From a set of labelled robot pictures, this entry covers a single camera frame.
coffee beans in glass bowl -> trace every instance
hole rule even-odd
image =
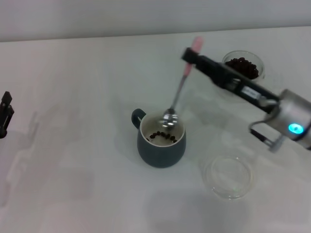
[[[223,63],[254,82],[264,79],[264,64],[257,55],[251,52],[232,51],[224,56]]]

spoon handle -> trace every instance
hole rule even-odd
[[[194,52],[200,52],[202,46],[203,46],[203,38],[202,38],[201,36],[197,36],[197,37],[193,40],[191,49],[192,49]],[[178,99],[179,99],[179,96],[180,96],[181,89],[183,88],[183,85],[184,85],[184,83],[185,83],[185,80],[186,80],[186,78],[188,77],[188,75],[190,74],[191,69],[192,69],[192,64],[186,63],[186,67],[185,67],[185,70],[184,70],[184,75],[183,75],[183,77],[181,78],[181,81],[180,81],[178,90],[177,90],[177,92],[176,92],[176,95],[175,95],[173,104],[171,105],[171,108],[172,108],[172,109],[175,109],[175,107],[176,107],[176,104],[177,104]]]

pink spoon handle tip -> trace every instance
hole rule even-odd
[[[192,43],[191,49],[195,52],[200,52],[203,46],[203,38],[201,36],[197,36]],[[184,70],[184,76],[188,76],[192,69],[192,64],[186,63],[186,67]]]

clear petri dish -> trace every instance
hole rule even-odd
[[[204,182],[217,196],[235,200],[251,189],[253,172],[238,156],[217,156],[205,167]]]

white wall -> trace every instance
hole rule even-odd
[[[0,0],[0,41],[311,25],[311,0]]]

